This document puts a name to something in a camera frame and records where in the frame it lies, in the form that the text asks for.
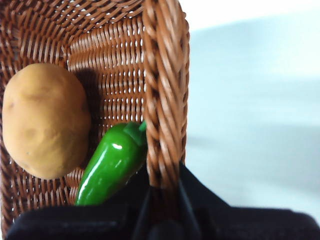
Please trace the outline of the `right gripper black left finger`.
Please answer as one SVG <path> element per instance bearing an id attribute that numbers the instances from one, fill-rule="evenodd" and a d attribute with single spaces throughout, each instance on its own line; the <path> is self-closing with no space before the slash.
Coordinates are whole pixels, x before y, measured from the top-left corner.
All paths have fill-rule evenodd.
<path id="1" fill-rule="evenodd" d="M 22 213 L 7 240 L 130 240 L 149 189 L 146 172 L 138 172 L 105 203 L 52 206 Z"/>

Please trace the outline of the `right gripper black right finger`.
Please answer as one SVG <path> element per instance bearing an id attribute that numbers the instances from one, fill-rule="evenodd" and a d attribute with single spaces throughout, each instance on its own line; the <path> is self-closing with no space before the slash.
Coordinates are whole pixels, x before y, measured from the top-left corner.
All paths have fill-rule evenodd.
<path id="1" fill-rule="evenodd" d="M 181 188 L 204 240 L 318 240 L 308 214 L 281 208 L 231 206 L 179 165 Z"/>

